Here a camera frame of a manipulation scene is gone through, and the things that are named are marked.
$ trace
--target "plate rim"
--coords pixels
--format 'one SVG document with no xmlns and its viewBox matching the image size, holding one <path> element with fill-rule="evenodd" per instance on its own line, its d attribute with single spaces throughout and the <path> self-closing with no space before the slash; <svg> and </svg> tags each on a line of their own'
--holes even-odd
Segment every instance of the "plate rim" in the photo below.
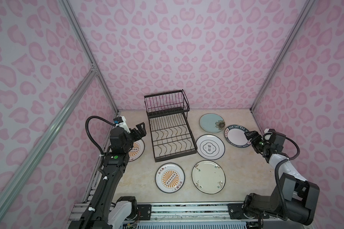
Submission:
<svg viewBox="0 0 344 229">
<path fill-rule="evenodd" d="M 203 114 L 200 118 L 199 118 L 199 125 L 200 125 L 200 127 L 202 128 L 202 126 L 201 126 L 201 124 L 200 124 L 200 120 L 201 120 L 201 118 L 204 116 L 204 115 L 207 115 L 207 114 L 216 114 L 216 113 L 206 113 L 206 114 Z"/>
<path fill-rule="evenodd" d="M 181 187 L 180 187 L 178 190 L 174 191 L 174 192 L 165 192 L 165 191 L 161 190 L 160 187 L 159 187 L 158 184 L 157 184 L 157 180 L 156 180 L 157 172 L 158 172 L 158 170 L 159 170 L 161 167 L 163 167 L 163 166 L 166 165 L 166 164 L 175 164 L 175 165 L 177 165 L 178 167 L 180 167 L 180 169 L 182 170 L 182 173 L 183 173 L 183 183 L 182 183 Z M 158 188 L 159 190 L 161 190 L 162 192 L 164 192 L 164 193 L 175 193 L 175 192 L 181 190 L 182 186 L 185 184 L 185 180 L 186 180 L 185 171 L 182 169 L 181 166 L 179 166 L 178 164 L 173 163 L 173 162 L 169 162 L 169 163 L 165 163 L 165 164 L 161 165 L 161 166 L 157 169 L 156 174 L 155 174 L 155 176 L 154 176 L 154 182 L 156 183 L 157 188 Z"/>
<path fill-rule="evenodd" d="M 241 126 L 241 125 L 232 124 L 232 125 L 227 126 L 227 127 L 224 129 L 224 138 L 228 141 L 228 143 L 231 144 L 231 145 L 233 145 L 234 147 L 237 147 L 237 148 L 247 148 L 247 147 L 249 147 L 249 146 L 251 145 L 251 142 L 250 142 L 250 144 L 245 144 L 245 145 L 247 145 L 247 146 L 244 146 L 244 145 L 236 145 L 236 144 L 234 144 L 233 142 L 231 142 L 231 141 L 228 139 L 228 136 L 226 136 L 226 129 L 228 129 L 230 126 Z"/>
<path fill-rule="evenodd" d="M 144 150 L 145 150 L 145 142 L 144 142 L 143 140 L 142 140 L 142 142 L 143 142 L 143 144 L 144 144 L 144 149 L 143 149 L 142 153 L 140 154 L 140 156 L 139 156 L 138 158 L 140 158 L 140 157 L 142 156 L 142 154 L 144 153 Z M 128 163 L 129 163 L 129 162 L 136 161 L 138 158 L 136 158 L 135 160 L 130 160 L 130 158 L 129 158 Z"/>
<path fill-rule="evenodd" d="M 202 160 L 202 161 L 199 161 L 198 163 L 203 162 L 203 161 L 210 161 L 210 162 L 213 162 L 213 161 L 211 161 L 211 160 Z M 220 191 L 222 191 L 222 190 L 224 189 L 224 187 L 225 187 L 225 185 L 226 185 L 226 173 L 224 172 L 223 168 L 222 168 L 218 163 L 216 163 L 216 164 L 221 168 L 221 170 L 223 171 L 223 174 L 224 174 L 224 185 L 223 185 L 223 187 L 218 191 L 218 192 L 220 192 Z M 208 194 L 208 195 L 217 194 L 218 192 L 216 192 L 216 193 L 206 193 L 206 192 L 203 192 L 202 190 L 198 189 L 198 187 L 195 185 L 195 182 L 194 182 L 194 179 L 193 179 L 193 171 L 194 171 L 195 165 L 194 165 L 194 167 L 193 167 L 193 169 L 192 169 L 192 171 L 191 171 L 191 180 L 193 181 L 193 184 L 194 184 L 195 188 L 197 188 L 197 190 L 201 191 L 202 193 L 205 193 L 205 194 Z"/>
<path fill-rule="evenodd" d="M 196 145 L 197 145 L 197 141 L 202 137 L 202 136 L 205 136 L 205 135 L 201 135 L 197 140 L 196 140 Z M 223 154 L 219 157 L 219 158 L 221 158 L 221 157 L 223 157 L 223 155 L 225 154 L 225 152 L 226 152 L 226 146 L 224 145 L 224 142 L 218 137 L 218 136 L 215 136 L 215 135 L 212 135 L 212 136 L 214 136 L 214 137 L 217 137 L 221 142 L 222 142 L 222 144 L 223 144 L 223 146 L 224 146 L 224 151 L 223 151 Z M 198 150 L 197 150 L 197 153 L 201 156 L 201 157 L 203 157 L 200 153 L 199 153 L 199 149 L 200 149 L 200 146 L 198 147 Z"/>
</svg>

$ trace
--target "metal corner bracket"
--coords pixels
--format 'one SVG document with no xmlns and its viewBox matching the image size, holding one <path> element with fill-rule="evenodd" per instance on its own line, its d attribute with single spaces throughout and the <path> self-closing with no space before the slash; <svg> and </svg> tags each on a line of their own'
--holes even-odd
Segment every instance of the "metal corner bracket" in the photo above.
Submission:
<svg viewBox="0 0 344 229">
<path fill-rule="evenodd" d="M 113 110 L 115 111 L 115 113 L 118 113 L 118 109 L 117 106 L 112 98 L 111 92 L 107 87 L 107 84 L 101 74 L 101 72 L 99 71 L 99 67 L 97 65 L 97 62 L 92 54 L 92 51 L 87 43 L 87 40 L 85 39 L 85 36 L 83 34 L 83 31 L 80 27 L 80 24 L 77 20 L 77 17 L 75 15 L 75 12 L 73 10 L 73 7 L 71 6 L 70 2 L 68 0 L 58 0 L 58 2 L 60 3 L 67 19 L 69 20 L 69 23 L 71 25 L 71 27 L 74 30 L 75 35 L 77 36 L 80 45 L 82 46 L 83 50 L 84 50 L 84 54 L 86 55 L 90 65 L 91 65 L 91 71 L 97 71 L 97 78 L 102 86 L 102 90 L 104 91 L 106 98 L 108 99 L 109 103 L 111 104 L 111 107 L 113 108 Z"/>
</svg>

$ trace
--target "plate with orange sunburst design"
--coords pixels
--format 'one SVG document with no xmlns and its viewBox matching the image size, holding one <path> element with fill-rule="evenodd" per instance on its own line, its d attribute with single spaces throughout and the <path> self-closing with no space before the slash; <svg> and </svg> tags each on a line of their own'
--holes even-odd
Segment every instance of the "plate with orange sunburst design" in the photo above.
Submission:
<svg viewBox="0 0 344 229">
<path fill-rule="evenodd" d="M 175 163 L 162 165 L 156 172 L 156 185 L 166 193 L 177 192 L 185 182 L 183 169 Z"/>
<path fill-rule="evenodd" d="M 132 149 L 129 151 L 129 156 L 130 156 L 129 162 L 132 162 L 133 160 L 138 159 L 144 152 L 144 149 L 145 149 L 145 144 L 142 139 L 134 142 Z"/>
</svg>

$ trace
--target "pink leopard print wall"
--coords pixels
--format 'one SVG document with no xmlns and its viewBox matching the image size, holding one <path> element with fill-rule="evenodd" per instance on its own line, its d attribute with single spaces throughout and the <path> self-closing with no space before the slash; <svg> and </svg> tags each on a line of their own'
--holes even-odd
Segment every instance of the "pink leopard print wall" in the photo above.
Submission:
<svg viewBox="0 0 344 229">
<path fill-rule="evenodd" d="M 344 229 L 344 0 L 319 1 L 255 117 L 298 143 L 293 164 L 321 190 L 317 227 Z"/>
<path fill-rule="evenodd" d="M 88 71 L 56 0 L 0 0 L 0 192 Z"/>
<path fill-rule="evenodd" d="M 192 108 L 251 107 L 304 0 L 71 0 L 119 109 L 184 89 Z"/>
<path fill-rule="evenodd" d="M 74 203 L 80 203 L 99 150 L 85 132 L 91 115 L 112 120 L 114 113 L 98 80 L 93 80 L 66 124 L 42 158 L 18 198 L 0 224 L 0 229 L 64 228 Z M 110 126 L 98 119 L 89 123 L 94 140 L 101 146 Z"/>
</svg>

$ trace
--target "light blue plate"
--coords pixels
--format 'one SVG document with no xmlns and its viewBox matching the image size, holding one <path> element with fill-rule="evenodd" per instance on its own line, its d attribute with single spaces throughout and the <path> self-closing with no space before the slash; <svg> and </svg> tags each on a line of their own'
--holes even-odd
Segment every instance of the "light blue plate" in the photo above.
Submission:
<svg viewBox="0 0 344 229">
<path fill-rule="evenodd" d="M 224 119 L 220 117 L 219 115 L 209 113 L 209 114 L 203 115 L 200 118 L 200 126 L 206 132 L 218 133 L 224 129 L 224 127 L 226 126 L 226 123 L 224 122 Z"/>
</svg>

